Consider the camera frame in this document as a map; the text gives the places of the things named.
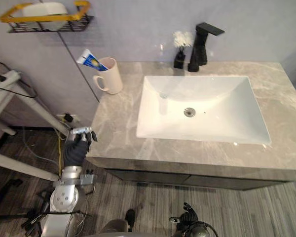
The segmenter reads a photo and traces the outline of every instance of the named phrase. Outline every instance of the marble countertop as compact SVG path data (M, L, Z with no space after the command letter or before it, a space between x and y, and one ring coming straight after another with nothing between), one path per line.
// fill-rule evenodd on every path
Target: marble countertop
M88 157L296 170L296 91L279 63L209 62L197 73L172 63L119 62L123 90L104 94L92 128L99 142ZM248 76L272 143L251 145L136 137L144 76Z

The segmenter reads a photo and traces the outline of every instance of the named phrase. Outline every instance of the black robotic glove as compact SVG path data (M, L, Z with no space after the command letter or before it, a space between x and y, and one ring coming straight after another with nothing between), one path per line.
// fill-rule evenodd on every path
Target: black robotic glove
M64 166L82 166L92 141L97 141L90 127L70 131L64 148Z
M188 203L184 203L183 209L185 213L180 216L180 222L177 224L178 231L185 231L191 224L198 221L197 214Z

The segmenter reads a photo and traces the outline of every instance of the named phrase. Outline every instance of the white metal frame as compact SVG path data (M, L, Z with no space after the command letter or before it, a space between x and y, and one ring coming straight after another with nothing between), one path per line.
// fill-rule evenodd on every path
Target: white metal frame
M20 79L20 75L18 72L12 70L7 74L5 74L4 76L7 79L4 82L0 82L0 88L13 90L17 93L29 96L29 94L17 84L18 79ZM68 135L67 128L63 124L61 124L53 115L51 115L46 109L44 109L43 106L41 106L34 98L29 98L29 97L10 93L8 91L0 90L0 114L14 95L18 96L24 103L26 103L29 107L31 107L43 119L49 122L54 128L59 130L62 134L64 134L65 136ZM10 135L15 134L14 130L9 128L5 123L1 121L0 121L0 129ZM56 181L59 178L58 175L54 173L30 166L28 164L11 159L1 154L0 154L0 166L15 170L21 173L29 174L38 178L50 180L50 181Z

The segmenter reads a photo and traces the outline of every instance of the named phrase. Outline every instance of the wall shelf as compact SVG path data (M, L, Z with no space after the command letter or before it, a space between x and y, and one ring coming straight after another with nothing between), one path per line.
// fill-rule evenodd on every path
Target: wall shelf
M13 6L7 12L0 16L1 22L8 23L11 27L9 33L29 33L29 32L81 32L84 31L93 16L86 14L90 7L88 1L75 1L74 4L77 7L78 12L76 14L68 15L50 15L50 16L21 16L13 17L12 14L30 5L31 3L22 3ZM51 31L45 29L41 22L51 22L51 21L67 21L67 23L58 29L57 31ZM30 28L26 22L37 22L37 28Z

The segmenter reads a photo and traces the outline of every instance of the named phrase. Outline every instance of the sink drain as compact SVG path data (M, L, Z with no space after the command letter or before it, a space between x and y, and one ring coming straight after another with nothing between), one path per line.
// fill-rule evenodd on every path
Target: sink drain
M191 117L194 117L195 114L196 114L196 111L195 109L193 108L185 108L184 111L183 111L184 115L191 118Z

